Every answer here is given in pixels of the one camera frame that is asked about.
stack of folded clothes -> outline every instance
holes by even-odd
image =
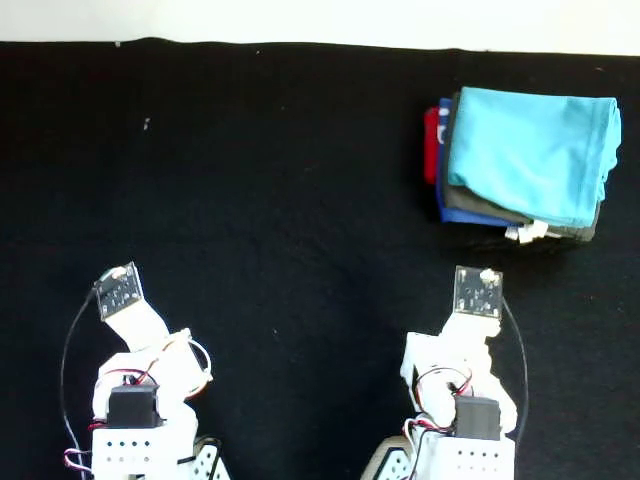
[[[443,222],[588,242],[620,141],[615,98],[464,87],[425,114],[425,180]]]

white background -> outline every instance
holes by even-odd
[[[638,0],[0,0],[0,40],[640,54]]]

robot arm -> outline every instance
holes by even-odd
[[[98,370],[93,394],[91,468],[96,480],[227,480],[219,442],[194,451],[198,421],[185,400],[212,380],[211,359],[189,329],[169,333],[147,303],[135,265],[105,272],[95,285],[100,318],[127,344]],[[204,368],[192,347],[205,360]],[[71,468],[79,467],[68,460]]]
[[[370,463],[362,480],[513,480],[515,443],[506,434],[518,413],[485,343],[500,332],[502,302],[501,273],[456,269],[440,334],[407,334],[400,375],[416,417],[405,421],[406,441],[387,441],[377,452],[386,460]]]

folded towel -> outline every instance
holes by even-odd
[[[490,215],[483,215],[481,213],[467,212],[459,208],[446,208],[444,205],[444,198],[442,195],[442,185],[446,181],[446,170],[443,170],[442,161],[444,155],[444,139],[446,137],[447,125],[449,122],[449,115],[451,113],[452,102],[449,98],[440,99],[440,107],[438,109],[438,128],[435,132],[438,142],[438,152],[436,163],[436,200],[438,202],[438,209],[440,210],[440,218],[443,222],[457,222],[457,223],[478,223],[482,225],[491,225],[495,227],[509,227],[514,224],[503,218],[493,217]]]
[[[529,218],[589,227],[620,141],[614,98],[465,87],[448,180]]]

